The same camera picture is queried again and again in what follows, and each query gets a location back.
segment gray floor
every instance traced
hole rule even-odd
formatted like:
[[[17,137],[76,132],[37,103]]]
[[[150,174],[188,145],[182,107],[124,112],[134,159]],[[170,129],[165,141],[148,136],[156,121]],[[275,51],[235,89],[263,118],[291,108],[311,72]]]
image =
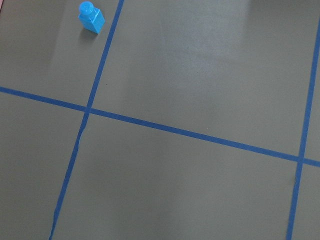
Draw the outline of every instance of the gray floor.
[[[81,0],[27,2],[0,12],[4,240],[49,237],[84,113],[39,96],[87,105],[118,4],[93,1],[95,35]],[[93,108],[136,120],[89,115],[53,239],[286,239],[297,163],[268,153],[299,154],[319,13],[316,0],[124,1]],[[319,238],[319,171],[303,165],[293,240]]]

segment grid line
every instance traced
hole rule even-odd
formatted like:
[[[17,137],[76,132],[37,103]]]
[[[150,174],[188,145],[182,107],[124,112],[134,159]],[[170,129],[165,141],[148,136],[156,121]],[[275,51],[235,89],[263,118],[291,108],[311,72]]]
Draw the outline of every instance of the grid line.
[[[64,177],[64,180],[63,180],[63,183],[62,183],[60,194],[59,194],[59,197],[58,197],[58,200],[57,200],[57,203],[56,203],[56,207],[55,207],[55,210],[54,210],[54,213],[53,213],[53,222],[52,222],[51,232],[50,232],[50,235],[49,235],[49,240],[52,240],[53,235],[55,233],[55,228],[56,228],[56,225],[57,225],[57,222],[58,222],[60,210],[61,210],[64,198],[65,198],[65,195],[66,195],[66,192],[67,192],[67,188],[68,188],[68,184],[69,184],[69,181],[70,181],[70,177],[71,177],[71,174],[72,174],[75,162],[76,162],[76,158],[77,158],[77,155],[78,155],[81,136],[82,136],[82,134],[83,134],[83,132],[84,132],[84,130],[86,128],[86,125],[87,125],[87,122],[88,122],[88,119],[89,119],[90,111],[91,111],[92,105],[93,105],[94,100],[95,100],[95,96],[96,96],[96,92],[97,92],[97,89],[98,89],[98,86],[99,86],[100,78],[101,78],[102,72],[104,70],[104,66],[105,66],[105,63],[106,63],[106,60],[107,60],[107,57],[108,57],[108,53],[109,53],[109,49],[110,49],[110,46],[111,46],[111,43],[112,43],[112,39],[114,37],[114,33],[116,31],[117,23],[118,23],[118,20],[119,20],[119,17],[120,17],[120,13],[121,13],[123,4],[124,4],[124,0],[119,0],[117,8],[116,8],[116,11],[115,11],[115,14],[114,14],[114,17],[113,17],[113,20],[112,20],[111,27],[110,27],[110,30],[109,30],[109,34],[108,34],[108,37],[107,37],[107,40],[106,40],[106,43],[105,43],[105,46],[104,46],[104,49],[103,49],[103,52],[102,52],[101,60],[100,60],[98,69],[96,71],[96,75],[95,75],[95,78],[94,78],[94,81],[93,81],[93,85],[92,85],[92,88],[91,88],[91,91],[90,91],[89,99],[88,99],[88,102],[87,102],[85,110],[84,110],[84,114],[83,114],[83,118],[82,118],[82,121],[81,121],[81,125],[80,125],[80,128],[79,128],[75,143],[74,143],[74,147],[73,147],[73,150],[72,150],[70,161],[69,161],[66,173],[65,173],[65,177]]]
[[[318,59],[319,59],[319,48],[320,48],[320,19],[318,20],[318,26],[317,26],[316,37],[315,37],[315,44],[314,44],[312,65],[311,65],[311,72],[310,72],[310,82],[309,82],[308,95],[307,95],[306,104],[305,104],[299,156],[298,156],[298,163],[296,165],[296,170],[295,170],[295,184],[293,186],[293,192],[292,192],[292,198],[291,198],[289,221],[288,221],[288,226],[286,231],[286,240],[292,239],[297,205],[298,205],[302,170],[303,170],[304,163],[306,163],[306,160],[304,160],[304,158],[305,158],[306,147],[307,147],[312,102],[313,102],[313,97],[315,92],[317,66],[318,66]]]
[[[73,104],[73,103],[66,102],[66,101],[56,100],[56,99],[49,98],[49,97],[42,97],[39,95],[34,95],[34,94],[22,92],[22,91],[17,91],[17,90],[13,90],[13,89],[1,87],[1,86],[0,86],[0,92],[6,93],[9,95],[22,97],[22,98],[35,100],[38,102],[56,105],[59,107],[77,110],[80,112],[84,112],[86,109],[85,106]],[[250,152],[254,152],[254,153],[258,153],[258,154],[262,154],[262,155],[267,155],[270,157],[280,158],[280,159],[293,161],[293,162],[299,161],[299,156],[295,156],[292,154],[274,151],[271,149],[258,147],[258,146],[254,146],[254,145],[249,145],[249,144],[245,144],[245,143],[241,143],[241,142],[237,142],[237,141],[231,141],[231,140],[219,138],[216,136],[210,136],[210,135],[206,135],[203,133],[193,132],[193,131],[189,131],[189,130],[185,130],[185,129],[181,129],[181,128],[177,128],[177,127],[168,126],[168,125],[163,125],[163,124],[159,124],[159,123],[155,123],[155,122],[151,122],[151,121],[147,121],[147,120],[143,120],[143,119],[139,119],[139,118],[133,118],[130,116],[125,116],[125,115],[121,115],[121,114],[117,114],[117,113],[113,113],[113,112],[108,112],[108,111],[92,108],[90,111],[90,114],[98,115],[98,116],[109,118],[109,119],[119,120],[119,121],[130,123],[130,124],[140,125],[140,126],[144,126],[147,128],[153,128],[153,129],[157,129],[160,131],[165,131],[165,132],[169,132],[169,133],[173,133],[173,134],[177,134],[177,135],[182,135],[182,136],[186,136],[186,137],[190,137],[190,138],[195,138],[195,139],[203,140],[206,142],[216,143],[216,144],[228,146],[231,148],[237,148],[237,149],[250,151]],[[303,158],[303,163],[306,165],[320,168],[320,161],[319,160]]]

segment floor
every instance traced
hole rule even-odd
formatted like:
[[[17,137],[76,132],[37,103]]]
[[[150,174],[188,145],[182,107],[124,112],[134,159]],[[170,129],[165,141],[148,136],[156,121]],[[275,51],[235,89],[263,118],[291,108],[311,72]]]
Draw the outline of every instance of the floor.
[[[0,239],[317,240],[317,0],[5,0]]]

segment blue lego brick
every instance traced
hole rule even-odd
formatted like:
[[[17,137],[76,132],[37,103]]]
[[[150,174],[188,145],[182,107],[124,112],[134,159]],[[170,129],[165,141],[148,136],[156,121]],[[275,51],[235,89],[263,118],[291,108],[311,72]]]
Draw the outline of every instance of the blue lego brick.
[[[105,24],[105,18],[101,10],[96,8],[90,1],[84,1],[80,4],[79,11],[80,15],[78,18],[83,27],[96,34],[100,33]]]

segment blue tape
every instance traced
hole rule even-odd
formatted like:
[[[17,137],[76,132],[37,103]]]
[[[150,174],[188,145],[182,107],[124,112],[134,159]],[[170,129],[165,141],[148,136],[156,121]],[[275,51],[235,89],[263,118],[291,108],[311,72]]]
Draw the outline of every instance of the blue tape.
[[[14,96],[18,96],[18,97],[22,97],[22,98],[27,98],[30,100],[35,100],[35,101],[42,102],[42,103],[48,103],[48,104],[52,104],[52,105],[56,105],[56,106],[60,106],[60,107],[68,108],[68,109],[73,109],[73,110],[77,110],[77,111],[81,111],[81,112],[84,112],[86,110],[85,106],[73,104],[73,103],[66,102],[66,101],[60,101],[60,100],[56,100],[56,99],[49,98],[49,97],[39,96],[39,95],[35,95],[35,94],[23,92],[23,91],[18,91],[18,90],[14,90],[14,89],[2,87],[2,86],[0,86],[0,92],[14,95]],[[98,110],[98,109],[92,109],[91,113],[95,114],[95,115],[100,115],[103,117],[111,118],[111,119],[117,119],[117,120],[121,120],[121,121],[128,122],[128,123],[146,126],[146,127],[153,125],[151,128],[158,129],[158,130],[164,130],[166,132],[171,132],[171,133],[175,133],[175,134],[180,134],[179,132],[189,132],[189,135],[192,135],[192,137],[196,138],[196,139],[201,139],[204,141],[218,143],[218,144],[226,145],[229,147],[236,147],[238,149],[243,149],[243,150],[251,149],[251,150],[249,150],[251,152],[260,153],[260,154],[264,154],[264,155],[268,155],[268,156],[272,156],[272,157],[277,157],[277,158],[281,158],[281,159],[286,159],[286,160],[298,162],[298,157],[290,155],[290,154],[285,154],[285,153],[281,153],[281,152],[277,152],[277,151],[259,148],[256,146],[251,146],[251,145],[247,145],[247,144],[243,144],[243,143],[239,143],[239,142],[229,141],[229,140],[214,137],[214,136],[208,136],[208,135],[204,135],[204,134],[200,134],[200,133],[196,133],[196,132],[186,131],[186,130],[182,130],[179,128],[174,128],[174,127],[165,126],[165,125],[161,125],[161,124],[157,124],[157,123],[152,123],[152,122],[148,122],[148,121],[144,121],[144,120],[140,120],[140,119],[136,119],[136,118],[132,118],[132,117],[128,117],[128,116],[118,115],[115,113],[102,111],[102,110]],[[311,166],[320,167],[320,161],[316,161],[316,160],[312,160],[312,159],[305,159],[304,163],[311,165]]]
[[[305,158],[303,160],[303,163],[307,164],[307,165],[310,165],[310,166],[314,166],[314,167],[319,167],[320,168],[320,161],[316,161],[316,160]]]
[[[35,95],[35,94],[23,92],[23,91],[13,90],[3,86],[0,86],[0,92],[19,96],[26,99],[36,100],[36,101],[47,103],[47,104],[57,105],[57,106],[68,108],[68,109],[78,110],[82,112],[84,112],[86,109],[84,106],[81,106],[81,105],[73,104],[66,101],[60,101],[60,100],[52,99],[45,96],[39,96],[39,95]]]
[[[93,108],[91,109],[91,113],[95,115],[107,117],[110,119],[120,120],[127,123],[132,123],[136,125],[145,126],[148,128],[158,129],[158,130],[166,131],[169,133],[179,134],[179,135],[200,139],[200,140],[204,140],[204,141],[208,141],[216,144],[221,144],[221,145],[225,145],[225,146],[229,146],[237,149],[247,150],[254,153],[264,154],[271,157],[286,159],[294,162],[298,161],[298,157],[294,155],[273,151],[273,150],[269,150],[269,149],[265,149],[257,146],[247,145],[247,144],[236,142],[236,141],[230,141],[223,138],[209,136],[209,135],[205,135],[205,134],[201,134],[193,131],[183,130],[176,127],[166,126],[166,125],[145,121],[145,120],[141,120],[141,119],[137,119],[129,116],[123,116],[123,115],[119,115],[112,112],[102,111],[102,110]]]
[[[313,50],[310,82],[309,82],[309,88],[308,88],[308,95],[306,99],[302,134],[301,134],[301,140],[300,140],[300,149],[299,149],[299,156],[298,156],[299,160],[295,170],[295,185],[293,187],[292,198],[291,198],[291,207],[290,207],[289,222],[288,222],[288,227],[286,232],[286,240],[292,239],[303,164],[306,162],[311,163],[310,161],[305,160],[304,157],[305,157],[306,146],[307,146],[308,130],[309,130],[309,124],[310,124],[311,110],[312,110],[312,101],[313,101],[314,91],[315,91],[319,48],[320,48],[320,19],[318,21],[318,27],[317,27],[314,50]]]
[[[72,154],[71,154],[71,157],[70,157],[68,168],[67,168],[66,173],[65,173],[65,177],[64,177],[63,184],[62,184],[62,187],[61,187],[61,190],[60,190],[60,194],[59,194],[59,197],[58,197],[58,200],[57,200],[57,203],[56,203],[56,207],[55,207],[55,210],[54,210],[54,213],[53,213],[53,223],[52,223],[52,228],[51,228],[49,240],[52,240],[54,232],[55,232],[55,228],[56,228],[56,225],[57,225],[57,222],[58,222],[60,210],[61,210],[64,198],[65,198],[65,195],[66,195],[66,191],[67,191],[67,188],[68,188],[70,177],[71,177],[71,174],[72,174],[72,171],[73,171],[73,168],[74,168],[74,165],[75,165],[75,161],[76,161],[76,158],[77,158],[77,155],[78,155],[80,139],[81,139],[81,136],[82,136],[82,134],[83,134],[83,132],[84,132],[84,130],[86,128],[86,125],[87,125],[87,122],[88,122],[88,119],[89,119],[90,111],[91,111],[92,105],[93,105],[94,100],[95,100],[95,96],[96,96],[96,92],[97,92],[97,89],[98,89],[99,81],[100,81],[100,78],[101,78],[105,63],[106,63],[108,52],[109,52],[109,49],[110,49],[110,46],[111,46],[111,42],[112,42],[116,27],[117,27],[117,23],[118,23],[118,20],[119,20],[119,16],[120,16],[123,4],[124,4],[124,0],[119,0],[117,8],[116,8],[116,11],[115,11],[115,14],[114,14],[114,17],[113,17],[111,28],[110,28],[110,31],[109,31],[109,34],[108,34],[108,38],[106,40],[106,43],[105,43],[105,46],[104,46],[104,49],[103,49],[103,53],[102,53],[102,56],[101,56],[99,67],[97,69],[97,72],[96,72],[96,75],[95,75],[95,78],[94,78],[94,82],[93,82],[93,85],[92,85],[90,96],[89,96],[87,105],[86,105],[85,110],[84,110],[84,114],[83,114],[82,122],[81,122],[81,125],[80,125],[80,129],[78,131],[78,134],[77,134],[77,137],[76,137],[76,140],[75,140],[75,143],[74,143],[73,151],[72,151]]]

